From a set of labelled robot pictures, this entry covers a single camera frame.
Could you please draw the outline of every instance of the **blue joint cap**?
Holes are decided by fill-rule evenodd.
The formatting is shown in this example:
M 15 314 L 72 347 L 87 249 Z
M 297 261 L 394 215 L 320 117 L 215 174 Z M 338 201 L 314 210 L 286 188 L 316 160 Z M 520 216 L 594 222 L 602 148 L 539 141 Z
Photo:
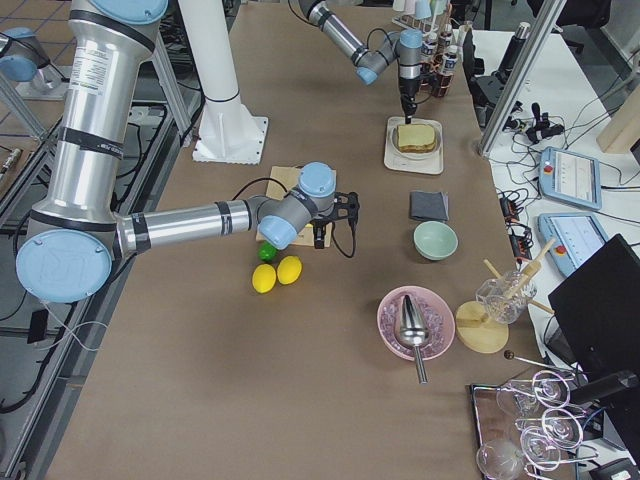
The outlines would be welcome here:
M 311 162 L 302 168 L 298 186 L 311 197 L 325 198 L 336 191 L 336 179 L 327 164 Z
M 267 215 L 258 225 L 258 231 L 278 250 L 284 250 L 298 236 L 298 232 L 282 217 Z
M 14 82 L 30 82 L 36 75 L 38 66 L 27 58 L 9 55 L 0 58 L 0 71 Z
M 149 25 L 162 18 L 169 0 L 89 0 L 106 16 L 129 25 Z
M 4 33 L 5 35 L 11 38 L 29 38 L 29 37 L 36 36 L 36 34 L 33 33 L 33 30 L 27 27 L 14 27 L 14 28 L 5 30 L 2 33 Z
M 403 30 L 400 33 L 400 43 L 407 48 L 420 48 L 422 46 L 422 31 L 417 28 Z
M 18 279 L 32 295 L 56 303 L 96 293 L 111 273 L 109 250 L 77 230 L 48 230 L 22 246 L 16 258 Z
M 362 80 L 365 85 L 371 85 L 378 79 L 378 74 L 367 67 L 356 68 L 356 75 L 360 77 L 360 80 Z

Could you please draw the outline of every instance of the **white cable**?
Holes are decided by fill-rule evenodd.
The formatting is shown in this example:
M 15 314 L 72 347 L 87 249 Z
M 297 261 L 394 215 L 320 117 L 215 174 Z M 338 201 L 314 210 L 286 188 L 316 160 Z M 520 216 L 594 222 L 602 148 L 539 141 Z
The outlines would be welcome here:
M 73 328 L 69 328 L 67 327 L 64 322 L 62 320 L 60 320 L 57 315 L 53 312 L 53 310 L 51 310 L 51 308 L 49 308 L 49 303 L 40 300 L 40 303 L 42 303 L 42 305 L 44 306 L 44 308 L 47 309 L 47 311 L 49 312 L 49 314 L 51 315 L 51 317 L 60 324 L 60 326 L 62 328 L 64 328 L 68 334 L 65 334 L 62 336 L 62 338 L 60 338 L 59 340 L 55 341 L 54 343 L 52 343 L 51 345 L 48 345 L 46 347 L 42 347 L 42 348 L 36 348 L 36 350 L 49 350 L 53 347 L 55 347 L 56 345 L 58 345 L 60 342 L 62 342 L 63 340 L 65 340 L 68 335 L 71 335 L 76 342 L 78 342 L 78 344 L 80 345 L 80 347 L 82 347 L 82 349 L 86 350 L 87 352 L 97 352 L 99 350 L 99 348 L 90 348 L 87 347 L 84 343 L 82 343 L 82 341 L 78 338 L 78 336 L 75 334 L 75 330 L 79 329 L 80 327 L 83 327 L 85 325 L 91 325 L 91 324 L 96 324 L 96 325 L 100 325 L 104 328 L 107 328 L 107 325 L 105 323 L 102 322 L 96 322 L 96 321 L 91 321 L 91 322 L 84 322 L 84 323 L 80 323 L 78 325 L 76 325 Z

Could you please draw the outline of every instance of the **table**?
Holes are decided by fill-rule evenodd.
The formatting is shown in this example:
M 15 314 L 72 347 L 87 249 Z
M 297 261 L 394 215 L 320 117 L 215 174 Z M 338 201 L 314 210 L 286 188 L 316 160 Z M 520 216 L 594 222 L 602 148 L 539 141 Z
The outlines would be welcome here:
M 337 12 L 360 38 L 393 13 Z M 419 386 L 376 327 L 380 300 L 398 286 L 434 290 L 455 311 L 488 277 L 483 258 L 513 263 L 461 70 L 444 99 L 419 110 L 445 132 L 444 172 L 429 177 L 383 166 L 386 121 L 401 112 L 395 68 L 362 86 L 327 38 L 279 4 L 243 5 L 231 44 L 243 102 L 270 119 L 263 160 L 194 163 L 184 150 L 159 209 L 228 199 L 272 165 L 320 160 L 338 190 L 360 194 L 356 257 L 290 248 L 301 279 L 266 295 L 250 284 L 253 234 L 137 259 L 47 478 L 476 478 L 467 385 L 522 366 L 455 340 Z M 413 189 L 449 193 L 452 257 L 414 250 Z M 348 245 L 345 225 L 337 235 Z M 535 356 L 528 322 L 508 347 Z
M 512 34 L 509 32 L 474 31 L 474 43 L 477 47 L 475 55 L 484 59 L 487 73 L 498 67 L 511 36 Z M 605 165 L 605 163 L 619 168 L 623 181 L 637 174 L 640 167 L 631 152 L 615 155 L 605 154 L 600 150 L 596 138 L 606 127 L 609 118 L 600 101 L 596 100 L 586 105 L 588 102 L 595 100 L 596 97 L 596 92 L 582 73 L 580 66 L 562 37 L 560 35 L 550 35 L 520 93 L 518 100 L 523 102 L 524 112 L 516 115 L 516 117 L 531 118 L 531 104 L 538 102 L 543 112 L 548 111 L 549 115 L 556 117 L 552 118 L 552 120 L 564 123 L 567 128 L 574 125 L 574 123 L 581 125 L 588 123 L 592 119 L 602 118 L 603 121 L 601 123 L 596 120 L 591 124 L 579 126 L 572 130 L 568 135 L 568 141 L 571 143 L 569 149 L 599 159 L 601 162 L 600 175 L 602 185 L 615 186 L 618 184 L 618 173 L 613 168 Z M 578 115 L 580 115 L 578 122 L 575 122 Z M 530 143 L 523 135 L 517 136 L 516 140 L 524 144 Z M 537 150 L 542 150 L 547 146 L 563 148 L 564 142 L 565 137 L 560 135 L 544 140 L 534 148 Z M 502 191 L 526 188 L 531 197 L 534 198 L 536 196 L 535 188 L 532 184 L 526 183 L 525 178 L 534 179 L 534 177 L 537 177 L 537 170 L 527 173 L 527 170 L 529 170 L 528 165 L 532 165 L 532 161 L 529 159 L 524 166 L 511 164 L 509 166 L 511 169 L 510 174 L 505 162 L 514 162 L 523 157 L 522 154 L 514 153 L 514 150 L 516 152 L 525 151 L 525 148 L 520 145 L 515 145 L 513 149 L 512 147 L 514 147 L 513 133 L 505 132 L 499 137 L 496 146 L 490 152 L 489 161 L 496 187 Z M 536 160 L 539 160 L 539 155 L 535 153 L 534 155 Z M 629 185 L 640 185 L 640 177 L 636 177 Z M 633 244 L 640 241 L 638 224 L 632 223 L 633 221 L 640 221 L 640 199 L 637 198 L 637 194 L 603 190 L 602 196 L 603 207 L 599 212 L 596 212 L 596 216 L 609 237 L 613 237 L 616 233 L 621 233 L 628 243 Z M 532 255 L 535 256 L 544 244 L 535 227 L 537 216 L 542 213 L 577 212 L 580 210 L 547 199 L 528 203 L 521 221 L 533 227 L 535 244 L 532 248 Z M 632 222 L 622 222 L 603 214 L 628 218 Z M 535 277 L 535 284 L 538 288 L 536 299 L 548 305 L 547 297 L 549 293 L 563 281 L 564 277 L 559 273 L 549 255 L 544 258 L 542 263 L 543 268 Z M 535 307 L 529 308 L 529 314 L 536 330 L 536 339 L 540 352 L 543 355 L 550 356 L 557 365 L 561 365 L 563 362 L 549 352 L 543 342 L 547 326 L 551 323 L 549 332 L 552 333 L 557 323 L 555 320 L 551 320 L 550 315 Z M 613 450 L 601 441 L 594 443 L 599 448 L 601 458 L 598 462 L 601 464 L 621 456 L 628 456 L 628 452 Z

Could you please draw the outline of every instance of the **bottle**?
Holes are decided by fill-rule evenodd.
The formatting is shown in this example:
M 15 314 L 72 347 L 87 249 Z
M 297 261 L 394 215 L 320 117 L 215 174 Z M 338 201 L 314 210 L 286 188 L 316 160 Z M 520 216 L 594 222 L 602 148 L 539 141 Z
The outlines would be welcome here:
M 436 83 L 431 90 L 431 94 L 434 97 L 444 97 L 447 94 L 457 61 L 458 47 L 456 45 L 450 45 L 444 55 L 442 55 L 442 63 L 436 73 Z
M 438 35 L 436 32 L 427 33 L 427 38 L 422 41 L 422 47 L 420 53 L 422 54 L 423 63 L 431 63 L 433 55 L 436 53 L 436 47 L 438 46 Z
M 440 35 L 438 36 L 438 49 L 436 53 L 444 53 L 449 45 L 451 45 L 451 40 L 453 39 L 453 27 L 450 23 L 447 23 Z
M 442 56 L 442 63 L 440 64 L 440 73 L 442 75 L 453 75 L 453 70 L 456 68 L 458 62 L 458 47 L 456 45 L 449 45 L 447 51 Z

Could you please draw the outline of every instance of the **white pillar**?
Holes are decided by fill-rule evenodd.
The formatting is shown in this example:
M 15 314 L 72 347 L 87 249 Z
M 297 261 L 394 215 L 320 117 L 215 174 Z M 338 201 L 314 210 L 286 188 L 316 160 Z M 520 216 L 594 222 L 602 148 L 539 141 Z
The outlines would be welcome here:
M 242 104 L 221 0 L 179 0 L 206 104 L 193 159 L 260 162 L 268 120 Z

